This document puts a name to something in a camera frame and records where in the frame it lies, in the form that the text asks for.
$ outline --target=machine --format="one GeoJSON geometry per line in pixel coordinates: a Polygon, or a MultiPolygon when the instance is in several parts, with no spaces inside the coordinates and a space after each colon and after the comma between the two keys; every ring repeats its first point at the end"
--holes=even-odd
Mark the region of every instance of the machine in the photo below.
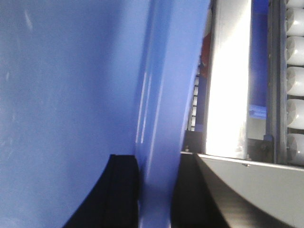
{"type": "Polygon", "coordinates": [[[304,227],[303,8],[303,0],[214,1],[196,159],[232,228],[304,227]]]}

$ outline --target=metal frame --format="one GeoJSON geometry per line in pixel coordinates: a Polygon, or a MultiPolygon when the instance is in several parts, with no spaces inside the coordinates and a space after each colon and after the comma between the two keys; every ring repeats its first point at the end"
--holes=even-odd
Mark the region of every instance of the metal frame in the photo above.
{"type": "Polygon", "coordinates": [[[285,0],[270,0],[268,14],[268,94],[266,134],[274,139],[274,163],[287,163],[285,0]]]}

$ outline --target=blue panel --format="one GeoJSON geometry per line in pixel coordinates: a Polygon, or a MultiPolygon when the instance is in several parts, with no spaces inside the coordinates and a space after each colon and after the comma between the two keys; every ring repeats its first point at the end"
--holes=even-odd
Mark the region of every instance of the blue panel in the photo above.
{"type": "Polygon", "coordinates": [[[170,227],[171,193],[208,5],[208,0],[155,0],[151,6],[136,141],[141,228],[170,227]]]}
{"type": "Polygon", "coordinates": [[[252,18],[250,104],[266,107],[267,0],[255,0],[252,18]]]}
{"type": "Polygon", "coordinates": [[[134,153],[149,4],[0,2],[0,227],[61,227],[134,153]]]}

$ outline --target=white roller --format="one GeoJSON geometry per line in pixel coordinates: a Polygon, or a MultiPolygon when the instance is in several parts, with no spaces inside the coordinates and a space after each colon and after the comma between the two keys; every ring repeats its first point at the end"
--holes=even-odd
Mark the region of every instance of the white roller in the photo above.
{"type": "Polygon", "coordinates": [[[304,36],[304,9],[288,9],[286,19],[288,36],[304,36]]]}
{"type": "Polygon", "coordinates": [[[288,134],[287,151],[290,163],[304,165],[304,135],[288,134]]]}
{"type": "Polygon", "coordinates": [[[287,8],[304,8],[304,0],[287,0],[287,8]]]}
{"type": "Polygon", "coordinates": [[[304,65],[304,38],[289,37],[286,41],[287,64],[295,66],[304,65]]]}
{"type": "Polygon", "coordinates": [[[289,67],[287,69],[287,94],[304,96],[304,68],[289,67]]]}
{"type": "Polygon", "coordinates": [[[287,127],[304,129],[304,100],[287,100],[287,127]]]}

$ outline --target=black object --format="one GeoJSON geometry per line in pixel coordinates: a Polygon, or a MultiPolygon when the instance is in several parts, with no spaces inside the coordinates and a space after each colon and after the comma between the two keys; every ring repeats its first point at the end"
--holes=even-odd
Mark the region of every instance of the black object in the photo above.
{"type": "Polygon", "coordinates": [[[203,139],[202,132],[186,131],[182,150],[189,150],[189,152],[192,153],[201,153],[203,139]]]}
{"type": "Polygon", "coordinates": [[[102,176],[64,228],[136,228],[138,194],[136,158],[111,155],[102,176]]]}
{"type": "Polygon", "coordinates": [[[182,154],[171,205],[172,228],[229,228],[218,210],[194,155],[182,154]]]}
{"type": "Polygon", "coordinates": [[[255,162],[274,162],[274,142],[259,139],[247,139],[247,153],[255,162]]]}

